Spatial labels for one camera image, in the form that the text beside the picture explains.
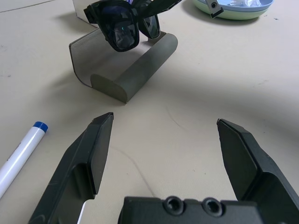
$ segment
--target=white table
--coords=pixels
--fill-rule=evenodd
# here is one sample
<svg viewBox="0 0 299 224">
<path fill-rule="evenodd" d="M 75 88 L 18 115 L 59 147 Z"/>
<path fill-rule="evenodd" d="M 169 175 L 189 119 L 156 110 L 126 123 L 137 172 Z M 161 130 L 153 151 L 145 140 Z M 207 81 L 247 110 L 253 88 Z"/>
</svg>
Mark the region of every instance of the white table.
<svg viewBox="0 0 299 224">
<path fill-rule="evenodd" d="M 267 16 L 233 22 L 183 1 L 159 16 L 177 51 L 127 105 L 76 79 L 68 44 L 94 28 L 71 0 L 0 13 L 0 166 L 35 121 L 49 126 L 0 200 L 0 222 L 30 219 L 67 147 L 106 112 L 115 114 L 108 159 L 82 224 L 116 224 L 124 196 L 151 191 L 234 200 L 218 118 L 252 132 L 299 194 L 298 7 L 276 1 Z"/>
</svg>

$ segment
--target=tissue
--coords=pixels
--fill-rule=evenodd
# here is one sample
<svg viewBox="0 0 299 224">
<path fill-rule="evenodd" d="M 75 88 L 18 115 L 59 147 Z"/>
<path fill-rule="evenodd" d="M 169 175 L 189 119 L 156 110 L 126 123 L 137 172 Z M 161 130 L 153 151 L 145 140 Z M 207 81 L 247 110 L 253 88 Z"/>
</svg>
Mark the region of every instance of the tissue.
<svg viewBox="0 0 299 224">
<path fill-rule="evenodd" d="M 230 6 L 243 6 L 243 7 L 258 7 L 262 6 L 260 0 L 231 0 Z"/>
</svg>

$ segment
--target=blue pen cap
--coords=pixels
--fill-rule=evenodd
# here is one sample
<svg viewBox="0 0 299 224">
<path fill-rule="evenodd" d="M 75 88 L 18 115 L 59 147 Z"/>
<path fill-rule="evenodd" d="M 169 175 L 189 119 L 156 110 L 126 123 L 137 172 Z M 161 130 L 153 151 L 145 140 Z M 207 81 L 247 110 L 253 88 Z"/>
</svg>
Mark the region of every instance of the blue pen cap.
<svg viewBox="0 0 299 224">
<path fill-rule="evenodd" d="M 48 126 L 47 126 L 45 123 L 40 122 L 40 121 L 37 121 L 37 122 L 33 125 L 33 127 L 38 127 L 38 128 L 40 128 L 40 129 L 42 129 L 45 133 L 46 133 L 47 130 L 48 130 Z"/>
</svg>

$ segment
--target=curved acrylic stand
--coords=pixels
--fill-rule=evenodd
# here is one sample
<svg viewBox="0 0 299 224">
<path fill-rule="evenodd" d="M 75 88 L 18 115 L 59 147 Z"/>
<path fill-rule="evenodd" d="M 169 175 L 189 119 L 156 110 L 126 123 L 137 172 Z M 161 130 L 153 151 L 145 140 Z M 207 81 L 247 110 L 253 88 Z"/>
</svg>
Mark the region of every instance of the curved acrylic stand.
<svg viewBox="0 0 299 224">
<path fill-rule="evenodd" d="M 85 85 L 127 103 L 177 49 L 178 40 L 161 32 L 154 40 L 116 52 L 97 29 L 70 44 L 77 78 Z"/>
</svg>

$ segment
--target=black sunglasses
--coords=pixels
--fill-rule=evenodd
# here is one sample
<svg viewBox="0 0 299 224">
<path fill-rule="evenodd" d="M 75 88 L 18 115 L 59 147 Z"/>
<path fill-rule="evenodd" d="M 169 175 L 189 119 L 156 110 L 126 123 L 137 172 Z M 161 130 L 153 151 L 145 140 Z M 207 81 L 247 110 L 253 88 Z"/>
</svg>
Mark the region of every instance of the black sunglasses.
<svg viewBox="0 0 299 224">
<path fill-rule="evenodd" d="M 139 29 L 148 38 L 157 38 L 160 34 L 157 14 L 169 10 L 181 0 L 135 1 L 131 5 L 124 0 L 102 0 L 84 10 L 89 23 L 98 24 L 116 51 L 123 52 L 136 47 Z"/>
</svg>

